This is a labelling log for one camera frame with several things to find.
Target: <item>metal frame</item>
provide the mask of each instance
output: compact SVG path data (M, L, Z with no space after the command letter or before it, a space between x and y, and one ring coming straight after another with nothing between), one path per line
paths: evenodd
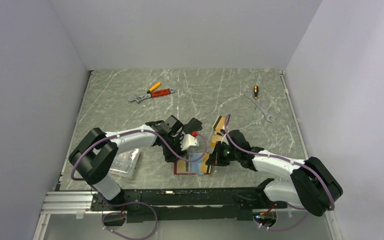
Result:
M301 134L300 126L297 121L297 117L292 106L291 98L289 95L288 88L285 83L285 71L278 71L279 77L282 81L282 85L285 91L285 95L292 113L292 117L295 123L295 127L297 129L299 141L301 143L302 150L304 152L304 156L308 159L307 149L304 144L303 136ZM66 169L66 165L68 162L68 157L70 155L70 150L72 148L72 144L74 141L74 137L76 134L77 127L79 125L80 114L84 107L85 99L87 97L87 93L92 81L93 71L90 72L90 76L87 82L87 86L83 95L83 100L81 102L80 109L77 114L77 120L74 126L73 134L71 136L71 141L68 146L67 154L65 156L64 165L62 166L61 174L59 177L59 183L62 181L64 176L64 171ZM36 231L33 236L33 240L43 240L45 237L45 232L48 226L48 222L52 214L76 214L76 218L83 218L84 214L106 214L109 211L90 211L93 194L96 194L96 191L51 191L46 193L46 197L43 201L43 206L40 211L39 221L36 227ZM290 208L281 208L277 209L277 211L290 211ZM265 211L265 209L254 209L253 212L261 212ZM338 226L338 222L336 219L336 215L334 211L327 211L325 213L326 220L329 226L329 230L333 240L342 240L342 234L340 228Z

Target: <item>metal wrench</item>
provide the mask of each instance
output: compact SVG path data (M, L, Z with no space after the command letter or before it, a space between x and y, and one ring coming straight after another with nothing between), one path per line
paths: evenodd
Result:
M276 119L273 115L271 115L270 113L268 113L263 106L261 106L261 104L256 101L254 99L254 96L253 96L253 93L251 91L244 91L243 92L243 95L245 95L245 97L251 99L251 101L253 101L255 103L255 105L257 106L258 109L260 109L260 111L262 112L262 114L264 114L264 117L265 119L267 120L267 122L269 123L273 123L273 121Z

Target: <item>transparent plastic container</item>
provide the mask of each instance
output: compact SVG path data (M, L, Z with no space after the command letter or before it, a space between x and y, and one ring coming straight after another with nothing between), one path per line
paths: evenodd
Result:
M131 178L133 176L133 170L136 167L136 163L138 162L139 153L139 148L135 148L115 156L114 161L111 164L111 168L109 169L109 173L119 175L121 177Z

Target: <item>wall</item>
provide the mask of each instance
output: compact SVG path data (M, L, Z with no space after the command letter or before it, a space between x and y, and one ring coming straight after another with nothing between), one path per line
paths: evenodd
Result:
M344 239L384 239L384 1L324 0L286 72L309 152L343 187Z
M0 1L0 239L32 239L87 79L49 1Z
M285 69L321 0L50 0L89 69Z

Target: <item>marble table top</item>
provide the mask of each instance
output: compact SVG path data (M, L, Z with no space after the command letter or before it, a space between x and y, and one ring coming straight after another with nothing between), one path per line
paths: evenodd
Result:
M131 94L143 95L156 82L159 90L173 88L174 94L128 102ZM259 103L276 119L265 120L254 103L242 92L259 86ZM278 71L263 69L110 69L92 72L71 150L92 129L104 132L137 128L145 122L166 120L174 115L184 124L192 117L202 122L201 134L211 139L217 116L231 114L229 129L240 129L251 146L272 153L303 159L297 128ZM189 152L204 150L200 146ZM83 181L72 181L67 163L61 190L89 190ZM174 175L173 163L164 161L159 146L141 148L132 178L112 177L123 189L185 189L256 187L274 176L242 168L234 161L213 167L209 175Z

